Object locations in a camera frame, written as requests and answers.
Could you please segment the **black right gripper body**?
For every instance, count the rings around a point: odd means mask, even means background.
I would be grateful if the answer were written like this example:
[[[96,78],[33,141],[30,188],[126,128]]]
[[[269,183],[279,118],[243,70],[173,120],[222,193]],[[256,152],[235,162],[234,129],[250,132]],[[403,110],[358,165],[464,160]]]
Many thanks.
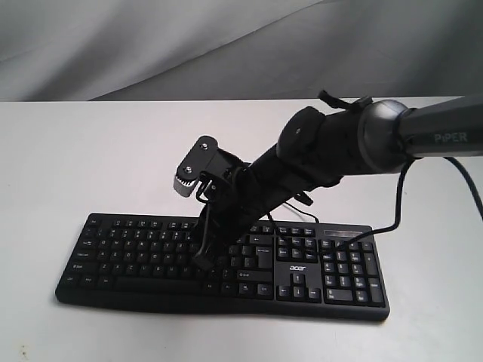
[[[278,158],[258,158],[234,172],[232,187],[225,192],[215,192],[215,186],[200,189],[208,195],[194,240],[212,248],[235,241],[259,218],[293,198],[298,174]]]

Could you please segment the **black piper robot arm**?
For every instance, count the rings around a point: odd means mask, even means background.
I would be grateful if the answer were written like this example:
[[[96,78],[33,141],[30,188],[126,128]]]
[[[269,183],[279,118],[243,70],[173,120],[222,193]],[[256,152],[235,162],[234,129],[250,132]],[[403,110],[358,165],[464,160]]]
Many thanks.
[[[304,192],[330,188],[346,176],[399,173],[418,158],[482,154],[479,95],[419,109],[369,97],[347,103],[325,92],[320,99],[335,113],[300,110],[277,143],[250,164],[211,137],[198,140],[195,159],[207,192],[192,233],[201,245],[193,258],[199,268],[212,268],[225,244]]]

